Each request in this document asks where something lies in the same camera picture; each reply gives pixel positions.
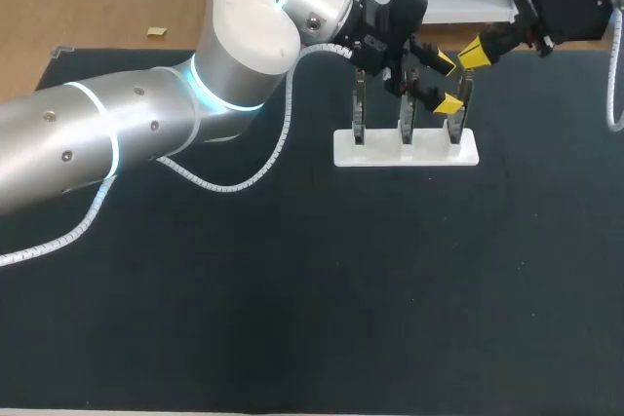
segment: cable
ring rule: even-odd
[[[202,187],[203,189],[210,190],[213,192],[221,192],[221,193],[240,192],[241,190],[245,190],[251,187],[252,185],[254,185],[256,182],[261,180],[265,174],[268,173],[268,171],[277,161],[278,157],[280,156],[280,153],[282,153],[282,149],[284,148],[284,143],[286,142],[286,138],[289,135],[289,130],[291,129],[291,116],[293,113],[294,71],[296,70],[296,67],[298,66],[299,62],[304,57],[307,57],[313,53],[334,53],[334,54],[343,56],[347,59],[350,59],[352,55],[352,52],[349,49],[343,48],[342,46],[338,46],[336,44],[318,44],[316,46],[310,46],[309,48],[305,48],[299,53],[299,56],[297,57],[296,61],[294,62],[294,65],[291,67],[291,70],[289,71],[286,77],[286,107],[284,110],[284,125],[282,126],[282,132],[280,134],[280,138],[278,139],[275,149],[273,150],[273,153],[271,154],[268,161],[256,174],[254,174],[252,177],[247,179],[245,182],[241,182],[240,184],[229,185],[229,186],[216,185],[191,173],[190,171],[186,170],[185,168],[183,168],[182,166],[180,166],[179,164],[177,164],[176,162],[172,161],[169,158],[159,158],[158,161],[162,163],[163,165],[167,166],[169,169],[174,170],[179,175],[189,180],[190,182],[194,183],[195,185],[198,185],[199,187]]]
[[[608,70],[608,85],[606,89],[606,124],[612,132],[620,132],[624,129],[624,113],[620,120],[615,123],[615,79],[617,78],[617,65],[622,45],[622,11],[615,10],[615,32],[613,34],[613,49],[611,51],[611,64]]]
[[[87,232],[91,223],[94,222],[96,216],[98,215],[99,209],[101,208],[101,204],[103,204],[106,195],[108,194],[108,190],[110,186],[113,185],[115,178],[117,176],[112,176],[104,180],[99,186],[99,190],[96,193],[96,197],[91,203],[89,207],[89,211],[83,218],[83,220],[76,226],[74,229],[69,231],[64,236],[60,238],[54,239],[45,244],[41,244],[40,246],[25,248],[24,250],[20,250],[14,253],[7,253],[4,255],[0,255],[0,268],[6,267],[7,265],[12,265],[14,263],[20,263],[24,260],[30,260],[32,258],[40,257],[47,253],[54,252],[55,250],[59,250],[65,246],[69,246],[71,243],[75,242],[80,238],[83,234]]]

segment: dark table surface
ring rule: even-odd
[[[41,86],[189,54],[63,53]],[[606,129],[606,70],[599,53],[512,54],[477,75],[477,167],[353,170],[332,163],[352,67],[309,58],[256,186],[214,194],[145,165],[77,243],[0,270],[0,407],[624,413],[624,134]],[[396,102],[370,89],[371,122],[392,126]],[[276,93],[242,137],[177,161],[243,180],[283,106]],[[0,251],[64,234],[96,190],[4,217]]]

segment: white holder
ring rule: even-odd
[[[476,166],[479,150],[475,135],[465,129],[461,143],[450,142],[447,121],[441,129],[414,129],[411,145],[401,131],[366,129],[366,142],[356,145],[353,130],[333,133],[333,163],[340,168]]]

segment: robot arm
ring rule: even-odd
[[[411,36],[426,9],[427,0],[208,0],[189,61],[67,83],[0,105],[0,212],[191,144],[237,136],[291,69],[301,43],[349,47],[358,68],[384,71],[395,95],[410,88],[402,69],[409,52],[451,73],[444,54]],[[444,96],[422,98],[449,111]]]
[[[580,39],[600,39],[613,10],[624,0],[515,0],[518,14],[512,23],[480,34],[459,58],[465,68],[497,63],[502,56],[526,43],[542,57],[557,45]]]

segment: wooden floor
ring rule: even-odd
[[[0,0],[0,101],[30,93],[57,45],[194,49],[203,13],[204,0]],[[164,26],[168,32],[147,38],[149,26]],[[479,28],[428,26],[424,37],[446,50],[460,50]]]

